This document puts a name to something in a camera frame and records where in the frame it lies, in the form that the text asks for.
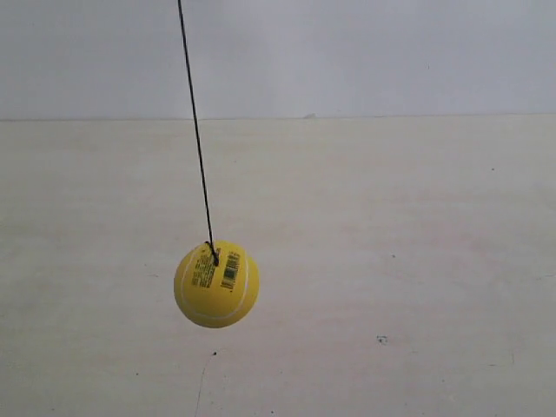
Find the yellow tennis ball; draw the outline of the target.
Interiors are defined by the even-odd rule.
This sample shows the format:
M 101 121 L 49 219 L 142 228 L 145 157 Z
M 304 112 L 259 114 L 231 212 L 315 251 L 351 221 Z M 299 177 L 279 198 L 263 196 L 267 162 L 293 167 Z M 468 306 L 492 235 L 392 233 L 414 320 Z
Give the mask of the yellow tennis ball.
M 175 271 L 174 297 L 183 315 L 203 328 L 225 328 L 256 303 L 259 269 L 240 245 L 224 240 L 192 249 Z

